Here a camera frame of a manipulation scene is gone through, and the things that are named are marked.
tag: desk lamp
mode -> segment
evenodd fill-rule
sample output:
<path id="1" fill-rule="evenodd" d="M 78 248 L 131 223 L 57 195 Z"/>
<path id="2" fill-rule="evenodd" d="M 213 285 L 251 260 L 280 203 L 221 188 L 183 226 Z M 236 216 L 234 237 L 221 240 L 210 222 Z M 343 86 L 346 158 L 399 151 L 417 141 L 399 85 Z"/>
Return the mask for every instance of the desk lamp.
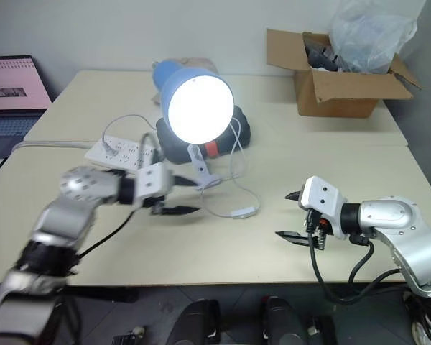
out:
<path id="1" fill-rule="evenodd" d="M 152 77 L 160 91 L 164 121 L 189 144 L 200 187 L 218 184 L 221 178 L 209 173 L 198 145 L 216 139 L 230 124 L 234 107 L 230 87 L 205 68 L 188 68 L 170 60 L 156 64 Z"/>

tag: laptop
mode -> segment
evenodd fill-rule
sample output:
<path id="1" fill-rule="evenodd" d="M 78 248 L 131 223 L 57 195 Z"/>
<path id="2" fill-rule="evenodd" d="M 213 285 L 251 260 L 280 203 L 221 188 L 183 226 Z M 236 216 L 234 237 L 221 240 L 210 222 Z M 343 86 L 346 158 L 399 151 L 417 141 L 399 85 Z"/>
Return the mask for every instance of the laptop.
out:
<path id="1" fill-rule="evenodd" d="M 30 55 L 0 57 L 0 158 L 11 154 L 50 104 Z"/>

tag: white power cord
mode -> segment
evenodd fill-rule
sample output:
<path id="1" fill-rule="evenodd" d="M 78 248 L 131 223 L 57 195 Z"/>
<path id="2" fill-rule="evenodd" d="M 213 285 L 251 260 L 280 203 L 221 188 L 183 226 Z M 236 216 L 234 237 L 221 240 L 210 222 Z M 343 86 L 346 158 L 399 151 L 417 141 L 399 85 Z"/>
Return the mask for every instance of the white power cord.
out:
<path id="1" fill-rule="evenodd" d="M 69 147 L 73 149 L 89 150 L 93 145 L 86 142 L 53 142 L 47 140 L 19 142 L 13 146 L 11 153 L 23 147 Z"/>
<path id="2" fill-rule="evenodd" d="M 236 132 L 235 129 L 233 128 L 233 125 L 230 124 L 230 128 L 233 131 L 233 134 L 235 135 L 235 142 L 234 142 L 233 147 L 231 148 L 231 152 L 230 152 L 230 176 L 228 178 L 230 178 L 233 181 L 233 183 L 236 185 L 236 187 L 238 187 L 239 189 L 242 189 L 242 190 L 246 191 L 247 193 L 251 194 L 251 196 L 253 196 L 257 200 L 258 205 L 257 205 L 257 207 L 249 206 L 246 208 L 241 208 L 239 210 L 232 211 L 231 214 L 229 214 L 229 215 L 216 213 L 216 212 L 209 209 L 209 207 L 207 206 L 205 199 L 204 199 L 204 191 L 210 187 L 209 185 L 203 186 L 203 189 L 201 190 L 201 193 L 200 193 L 200 200 L 201 200 L 201 205 L 203 206 L 203 208 L 208 213 L 212 214 L 213 216 L 217 216 L 217 217 L 221 217 L 221 218 L 233 218 L 233 219 L 239 219 L 239 218 L 242 219 L 243 218 L 244 219 L 244 218 L 248 218 L 250 216 L 254 216 L 255 214 L 257 214 L 260 211 L 260 209 L 261 209 L 261 198 L 259 195 L 255 194 L 255 192 L 242 186 L 236 180 L 236 178 L 242 176 L 242 174 L 235 175 L 235 173 L 233 171 L 233 153 L 235 152 L 236 145 L 239 146 L 241 154 L 243 155 L 244 172 L 247 171 L 247 158 L 246 158 L 246 155 L 244 154 L 243 146 L 241 145 L 241 143 L 239 141 L 239 136 L 241 134 L 241 122 L 235 118 L 232 118 L 232 120 L 234 120 L 238 123 L 238 132 Z"/>
<path id="3" fill-rule="evenodd" d="M 103 132 L 102 132 L 102 146 L 104 149 L 106 149 L 107 153 L 109 153 L 110 155 L 117 155 L 118 154 L 118 150 L 114 149 L 112 146 L 110 146 L 109 144 L 107 144 L 106 142 L 106 132 L 107 129 L 114 123 L 117 122 L 118 120 L 124 119 L 125 117 L 140 117 L 141 119 L 143 119 L 151 129 L 153 129 L 154 131 L 157 131 L 157 129 L 155 127 L 152 126 L 152 124 L 150 124 L 149 120 L 147 120 L 147 118 L 145 116 L 139 115 L 139 114 L 127 114 L 127 115 L 122 115 L 120 117 L 117 117 L 116 119 L 113 119 L 112 121 L 110 121 L 108 123 L 108 125 L 106 126 L 106 128 L 104 128 Z"/>

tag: pink screen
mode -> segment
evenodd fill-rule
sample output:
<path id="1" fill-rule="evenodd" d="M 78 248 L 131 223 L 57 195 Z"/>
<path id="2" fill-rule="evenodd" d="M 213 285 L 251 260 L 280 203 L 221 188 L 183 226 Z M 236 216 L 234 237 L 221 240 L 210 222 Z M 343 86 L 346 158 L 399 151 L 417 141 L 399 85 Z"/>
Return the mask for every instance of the pink screen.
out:
<path id="1" fill-rule="evenodd" d="M 51 100 L 29 58 L 0 58 L 0 110 L 47 109 Z"/>

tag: power strip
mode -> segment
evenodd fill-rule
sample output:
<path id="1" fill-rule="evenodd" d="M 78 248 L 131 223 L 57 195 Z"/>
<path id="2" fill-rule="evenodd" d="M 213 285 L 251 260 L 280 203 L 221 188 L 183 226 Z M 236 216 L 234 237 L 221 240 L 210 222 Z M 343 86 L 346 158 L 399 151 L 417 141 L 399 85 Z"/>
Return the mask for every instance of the power strip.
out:
<path id="1" fill-rule="evenodd" d="M 126 170 L 131 174 L 136 173 L 138 169 L 139 143 L 108 135 L 105 138 L 107 144 L 118 150 L 118 154 L 111 155 L 107 153 L 102 145 L 102 140 L 98 140 L 86 153 L 85 158 L 104 167 Z M 145 144 L 141 159 L 143 167 L 152 163 L 153 149 L 153 146 Z"/>

